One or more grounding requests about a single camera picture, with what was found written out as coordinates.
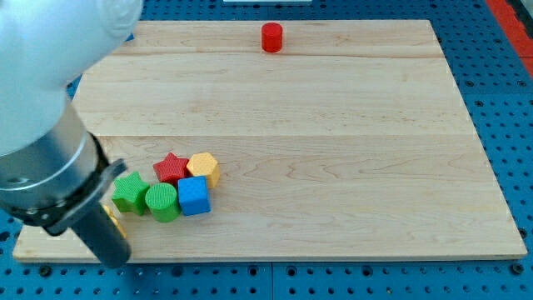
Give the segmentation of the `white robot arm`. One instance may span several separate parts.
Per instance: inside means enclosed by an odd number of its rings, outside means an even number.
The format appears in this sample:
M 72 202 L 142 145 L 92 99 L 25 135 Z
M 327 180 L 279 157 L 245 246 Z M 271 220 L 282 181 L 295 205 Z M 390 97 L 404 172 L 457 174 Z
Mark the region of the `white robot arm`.
M 102 155 L 67 85 L 123 44 L 142 0 L 1 2 L 1 207 L 47 227 Z

